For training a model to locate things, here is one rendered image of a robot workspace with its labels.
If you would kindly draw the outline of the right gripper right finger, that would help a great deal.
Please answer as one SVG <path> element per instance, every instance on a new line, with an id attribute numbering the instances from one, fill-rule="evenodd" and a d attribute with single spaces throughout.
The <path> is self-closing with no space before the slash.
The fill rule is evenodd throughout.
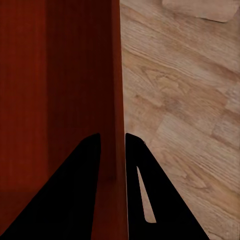
<path id="1" fill-rule="evenodd" d="M 210 240 L 144 141 L 125 134 L 129 240 Z M 137 167 L 156 223 L 145 220 Z"/>

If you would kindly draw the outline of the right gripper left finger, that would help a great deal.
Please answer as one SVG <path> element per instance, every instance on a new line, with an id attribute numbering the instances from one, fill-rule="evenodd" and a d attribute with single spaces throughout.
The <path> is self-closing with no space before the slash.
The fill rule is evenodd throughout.
<path id="1" fill-rule="evenodd" d="M 84 138 L 0 240 L 91 240 L 101 135 Z"/>

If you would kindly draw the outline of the storage box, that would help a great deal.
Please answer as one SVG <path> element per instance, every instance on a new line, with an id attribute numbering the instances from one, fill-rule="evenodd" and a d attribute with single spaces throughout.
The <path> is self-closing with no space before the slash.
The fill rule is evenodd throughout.
<path id="1" fill-rule="evenodd" d="M 120 0 L 0 0 L 0 237 L 97 133 L 91 240 L 129 240 Z"/>

